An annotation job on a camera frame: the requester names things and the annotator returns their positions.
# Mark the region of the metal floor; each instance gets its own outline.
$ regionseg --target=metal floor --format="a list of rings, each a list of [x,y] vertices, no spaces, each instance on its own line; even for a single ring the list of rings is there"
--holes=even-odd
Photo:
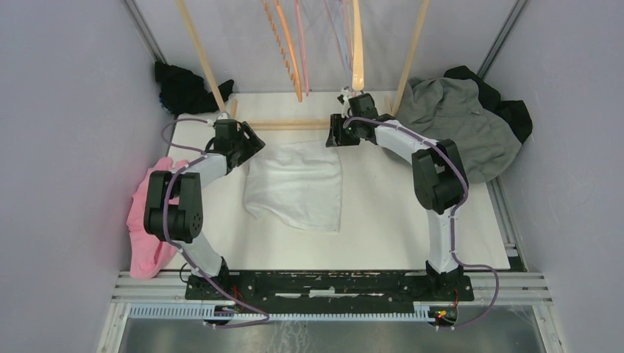
[[[461,307],[459,322],[482,307]],[[529,306],[495,307],[479,324],[436,332],[410,322],[284,321],[215,331],[195,320],[129,319],[120,352],[545,352]]]

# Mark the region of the white wall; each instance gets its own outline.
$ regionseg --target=white wall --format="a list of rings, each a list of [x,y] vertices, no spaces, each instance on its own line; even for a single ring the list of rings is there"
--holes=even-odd
[[[535,127],[503,175],[570,352],[622,352],[624,2],[531,1],[486,81]]]
[[[120,1],[0,1],[0,352],[92,352],[168,119]]]

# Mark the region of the clothing pile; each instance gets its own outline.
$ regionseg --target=clothing pile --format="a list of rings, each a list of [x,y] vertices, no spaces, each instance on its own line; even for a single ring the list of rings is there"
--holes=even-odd
[[[143,225],[143,217],[145,216],[149,176],[152,172],[170,171],[187,163],[187,160],[181,160],[174,164],[174,161],[169,157],[160,158],[154,167],[147,169],[145,178],[132,195],[132,206],[126,221],[132,247],[132,260],[130,262],[130,276],[132,278],[148,279],[156,276],[158,271],[167,266],[176,254],[176,249],[173,246],[158,240],[155,235],[147,234]],[[178,200],[173,199],[170,203],[177,204]]]
[[[438,79],[408,80],[395,118],[427,138],[453,140],[471,183],[500,175],[533,130],[523,101],[501,101],[466,66]]]
[[[160,104],[171,114],[214,113],[219,110],[214,95],[204,86],[204,79],[193,71],[157,61],[154,76],[160,84]],[[219,85],[224,101],[230,97],[233,88],[232,79]]]

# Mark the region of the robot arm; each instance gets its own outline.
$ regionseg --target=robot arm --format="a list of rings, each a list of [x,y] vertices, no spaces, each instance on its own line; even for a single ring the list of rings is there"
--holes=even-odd
[[[247,123],[220,119],[215,122],[214,128],[215,138],[208,142],[203,160],[186,169],[175,180],[171,197],[178,197],[179,204],[169,205],[166,221],[171,241],[181,246],[196,265],[191,272],[199,275],[201,269],[211,277],[218,277],[221,272],[227,275],[227,265],[202,234],[202,189],[243,164],[265,143]],[[149,176],[143,225],[149,234],[156,235],[161,241],[166,241],[163,207],[165,202],[169,202],[165,200],[165,192],[172,176],[171,171],[155,171]]]
[[[344,127],[348,120],[344,116],[331,116],[330,135],[326,146],[354,146],[360,140],[367,140],[398,154],[412,165],[414,192],[419,203],[427,210],[429,220],[429,274],[446,279],[461,276],[463,269],[451,254],[450,211],[464,197],[459,179],[431,146],[437,146],[453,162],[464,180],[466,173],[461,163],[457,146],[451,140],[437,141],[428,138],[417,140],[398,127],[401,124],[390,115],[379,116],[375,102],[366,93],[349,99],[352,116],[368,118],[381,125],[355,121]]]

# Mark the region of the light gray wall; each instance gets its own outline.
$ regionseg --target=light gray wall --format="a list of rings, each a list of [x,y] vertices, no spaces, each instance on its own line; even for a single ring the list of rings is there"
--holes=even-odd
[[[136,2],[167,61],[201,73],[201,65],[175,2]],[[349,85],[324,1],[299,2],[310,88],[336,91]],[[441,76],[457,65],[467,65],[477,71],[514,2],[432,1],[411,75]],[[289,92],[293,89],[260,0],[186,0],[186,3],[218,81],[234,79],[239,92]],[[268,3],[278,32],[282,33],[273,1]],[[299,56],[294,0],[280,3]],[[336,0],[328,3],[337,18]],[[397,89],[420,4],[420,0],[360,0],[367,90]]]
[[[570,352],[622,352],[624,2],[533,0],[486,81],[535,127],[503,175]]]
[[[95,349],[157,95],[120,1],[0,1],[0,352]]]

